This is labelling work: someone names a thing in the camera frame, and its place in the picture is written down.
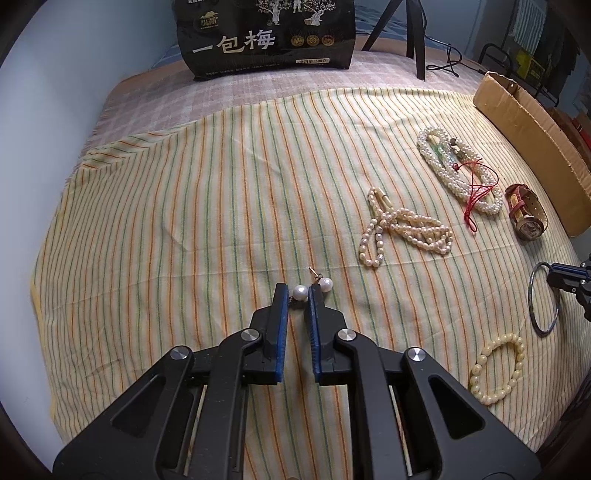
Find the pearl earring with gold hook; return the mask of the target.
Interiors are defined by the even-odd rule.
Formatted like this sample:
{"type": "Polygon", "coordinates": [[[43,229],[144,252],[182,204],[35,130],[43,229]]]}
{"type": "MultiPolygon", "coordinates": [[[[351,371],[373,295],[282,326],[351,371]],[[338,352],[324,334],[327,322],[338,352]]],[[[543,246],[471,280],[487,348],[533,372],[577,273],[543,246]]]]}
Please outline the pearl earring with gold hook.
{"type": "Polygon", "coordinates": [[[305,303],[307,301],[308,301],[308,286],[303,285],[303,284],[298,284],[297,286],[294,286],[294,288],[291,290],[290,302],[301,304],[301,303],[305,303]]]}

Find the dark metal bangle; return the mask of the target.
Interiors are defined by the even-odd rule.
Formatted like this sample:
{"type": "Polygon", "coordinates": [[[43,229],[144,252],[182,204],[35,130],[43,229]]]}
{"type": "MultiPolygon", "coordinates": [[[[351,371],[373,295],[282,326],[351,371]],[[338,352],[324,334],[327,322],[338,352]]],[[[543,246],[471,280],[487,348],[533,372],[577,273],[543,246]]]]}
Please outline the dark metal bangle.
{"type": "Polygon", "coordinates": [[[545,261],[538,262],[534,266],[533,270],[531,271],[530,276],[529,276],[529,280],[528,280],[528,289],[527,289],[528,313],[529,313],[530,322],[532,324],[532,327],[533,327],[536,335],[539,338],[546,338],[554,331],[554,329],[557,325],[557,322],[560,318],[560,314],[561,314],[560,293],[556,287],[551,288],[553,295],[554,295],[555,309],[554,309],[552,322],[550,323],[550,325],[547,328],[541,327],[541,325],[539,324],[539,322],[537,320],[536,313],[535,313],[534,301],[533,301],[533,290],[534,290],[536,275],[542,269],[546,269],[547,271],[550,271],[550,267],[551,267],[551,265],[548,262],[545,262],[545,261]]]}

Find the brown cardboard box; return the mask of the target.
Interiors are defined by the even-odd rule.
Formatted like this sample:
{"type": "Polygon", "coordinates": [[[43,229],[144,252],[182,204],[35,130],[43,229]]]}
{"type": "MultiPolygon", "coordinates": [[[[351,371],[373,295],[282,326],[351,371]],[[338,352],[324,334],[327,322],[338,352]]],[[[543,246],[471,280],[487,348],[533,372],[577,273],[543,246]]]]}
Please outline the brown cardboard box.
{"type": "Polygon", "coordinates": [[[489,71],[474,97],[544,188],[569,237],[590,227],[590,169],[542,105],[515,81],[489,71]]]}

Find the yellow striped cloth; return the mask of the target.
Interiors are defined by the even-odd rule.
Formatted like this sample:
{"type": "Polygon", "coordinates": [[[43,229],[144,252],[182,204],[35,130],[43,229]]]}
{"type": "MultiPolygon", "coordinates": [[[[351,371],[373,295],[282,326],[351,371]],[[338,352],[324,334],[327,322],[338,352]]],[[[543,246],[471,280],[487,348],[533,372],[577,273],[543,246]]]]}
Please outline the yellow striped cloth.
{"type": "Polygon", "coordinates": [[[524,370],[493,412],[538,448],[589,369],[575,301],[549,337],[526,289],[541,261],[577,257],[556,214],[520,242],[505,213],[471,233],[417,148],[439,127],[502,186],[539,188],[469,96],[337,89],[233,107],[90,149],[67,180],[31,292],[52,395],[71,439],[171,347],[211,347],[278,282],[332,278],[329,303],[387,348],[421,346],[466,381],[491,339],[524,340],[524,370]]]}

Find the black clothes rack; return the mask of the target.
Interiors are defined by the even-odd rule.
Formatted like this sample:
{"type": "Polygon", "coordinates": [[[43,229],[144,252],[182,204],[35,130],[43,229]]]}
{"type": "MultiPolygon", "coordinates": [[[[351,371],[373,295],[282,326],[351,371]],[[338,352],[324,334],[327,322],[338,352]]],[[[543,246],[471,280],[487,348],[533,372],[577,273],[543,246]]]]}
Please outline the black clothes rack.
{"type": "Polygon", "coordinates": [[[515,1],[500,42],[488,42],[478,62],[491,64],[526,87],[532,96],[559,105],[564,86],[561,60],[567,32],[547,1],[515,1]]]}

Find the yellow black box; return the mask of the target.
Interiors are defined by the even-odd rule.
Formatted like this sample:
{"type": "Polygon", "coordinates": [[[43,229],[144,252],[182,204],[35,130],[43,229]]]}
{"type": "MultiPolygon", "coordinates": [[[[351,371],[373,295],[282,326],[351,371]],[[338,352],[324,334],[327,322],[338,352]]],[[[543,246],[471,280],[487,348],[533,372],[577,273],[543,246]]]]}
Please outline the yellow black box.
{"type": "Polygon", "coordinates": [[[520,49],[516,56],[517,75],[530,84],[540,84],[544,80],[546,69],[538,63],[532,54],[520,49]]]}

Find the blue patterned blanket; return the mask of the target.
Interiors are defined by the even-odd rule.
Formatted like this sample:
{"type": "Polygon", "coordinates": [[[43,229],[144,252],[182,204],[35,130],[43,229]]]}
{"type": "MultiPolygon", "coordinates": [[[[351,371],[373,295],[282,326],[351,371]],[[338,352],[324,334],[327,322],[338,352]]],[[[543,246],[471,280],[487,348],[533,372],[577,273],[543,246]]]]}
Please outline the blue patterned blanket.
{"type": "MultiPolygon", "coordinates": [[[[356,34],[369,36],[377,25],[382,15],[381,10],[356,3],[356,34]]],[[[381,32],[380,39],[399,40],[406,42],[407,25],[404,21],[391,18],[387,26],[381,32]]],[[[173,44],[153,64],[152,69],[172,64],[182,59],[179,46],[173,44]]]]}

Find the pink checked bed sheet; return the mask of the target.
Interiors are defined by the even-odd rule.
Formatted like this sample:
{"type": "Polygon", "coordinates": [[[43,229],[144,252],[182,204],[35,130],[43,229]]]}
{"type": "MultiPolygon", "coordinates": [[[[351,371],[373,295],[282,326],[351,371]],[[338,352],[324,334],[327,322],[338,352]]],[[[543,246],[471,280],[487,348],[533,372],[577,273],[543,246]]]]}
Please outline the pink checked bed sheet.
{"type": "Polygon", "coordinates": [[[402,41],[383,39],[372,51],[356,50],[348,69],[294,68],[242,73],[206,81],[193,79],[183,61],[120,82],[108,95],[83,151],[135,133],[166,130],[230,107],[300,93],[356,87],[410,87],[474,94],[483,75],[465,60],[455,74],[416,76],[415,61],[402,41]]]}

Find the black printed snack bag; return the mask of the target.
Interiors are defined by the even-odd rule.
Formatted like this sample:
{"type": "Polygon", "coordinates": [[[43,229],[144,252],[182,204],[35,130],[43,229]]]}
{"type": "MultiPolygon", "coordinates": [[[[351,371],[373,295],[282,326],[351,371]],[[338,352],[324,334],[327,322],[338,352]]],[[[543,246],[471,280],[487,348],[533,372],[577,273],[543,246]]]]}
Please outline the black printed snack bag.
{"type": "Polygon", "coordinates": [[[355,3],[217,0],[172,3],[177,44],[196,80],[297,67],[349,68],[355,3]]]}

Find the black mini tripod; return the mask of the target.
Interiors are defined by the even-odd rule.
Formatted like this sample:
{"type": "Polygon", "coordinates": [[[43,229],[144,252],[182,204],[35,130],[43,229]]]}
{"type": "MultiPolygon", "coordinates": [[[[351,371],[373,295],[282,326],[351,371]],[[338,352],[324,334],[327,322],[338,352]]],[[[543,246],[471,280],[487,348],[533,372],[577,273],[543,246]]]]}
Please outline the black mini tripod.
{"type": "MultiPolygon", "coordinates": [[[[377,24],[365,44],[363,51],[370,51],[386,26],[389,24],[394,13],[398,10],[402,0],[390,0],[381,14],[377,24]]],[[[416,75],[419,80],[426,80],[426,45],[425,45],[425,22],[423,20],[423,6],[419,0],[406,0],[406,56],[415,60],[416,75]]]]}

